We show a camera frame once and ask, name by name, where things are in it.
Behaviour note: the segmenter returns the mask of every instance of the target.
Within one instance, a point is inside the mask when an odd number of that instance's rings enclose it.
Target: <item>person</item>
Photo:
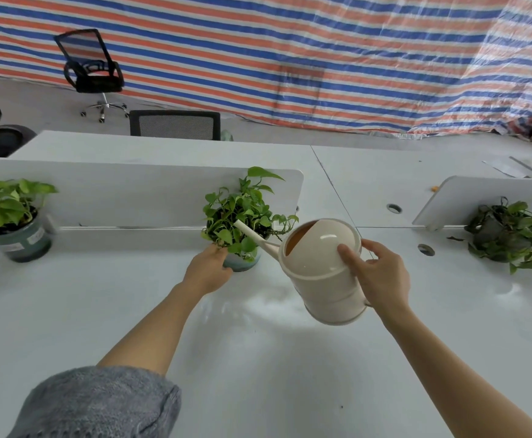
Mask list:
[[[380,243],[361,245],[363,261],[337,248],[365,297],[397,341],[455,438],[532,438],[532,419],[457,357],[408,305],[410,277],[400,256]],[[232,275],[226,249],[208,246],[182,282],[93,367],[68,370],[31,391],[9,438],[167,437],[181,406],[165,379],[185,321],[206,294]]]

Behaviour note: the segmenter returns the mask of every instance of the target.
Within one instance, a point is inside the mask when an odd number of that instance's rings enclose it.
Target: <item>hand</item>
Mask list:
[[[216,291],[226,284],[233,273],[231,267],[226,269],[223,267],[226,256],[227,248],[210,244],[191,260],[183,284],[198,293],[200,297]]]
[[[376,254],[378,259],[363,261],[344,244],[337,246],[337,252],[357,277],[365,298],[386,323],[410,310],[410,276],[402,258],[383,244],[362,239],[361,245]]]

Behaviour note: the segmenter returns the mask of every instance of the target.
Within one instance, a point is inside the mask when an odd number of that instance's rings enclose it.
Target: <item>gray floor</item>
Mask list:
[[[22,124],[35,130],[89,132],[129,135],[128,119],[118,109],[98,122],[94,109],[87,117],[80,111],[99,100],[98,95],[79,94],[74,90],[0,78],[1,124]],[[129,109],[156,109],[156,106],[129,96],[110,94],[109,100],[124,102]],[[409,151],[470,151],[508,155],[532,155],[532,143],[492,134],[432,137],[422,140],[371,137],[343,132],[322,132],[251,123],[234,116],[222,116],[222,129],[229,130],[236,141],[310,144],[336,147]]]

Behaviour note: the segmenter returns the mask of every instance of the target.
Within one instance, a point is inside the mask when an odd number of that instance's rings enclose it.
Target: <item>red white and blue striped tarp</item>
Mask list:
[[[98,28],[128,95],[351,132],[532,129],[532,0],[0,0],[0,75],[64,85]]]

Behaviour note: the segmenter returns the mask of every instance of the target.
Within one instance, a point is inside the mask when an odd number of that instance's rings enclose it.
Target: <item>white watering can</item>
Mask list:
[[[343,325],[364,313],[368,303],[361,286],[337,253],[337,246],[345,244],[361,254],[361,240],[354,227],[334,218],[309,221],[277,245],[240,220],[233,225],[278,260],[314,319]]]

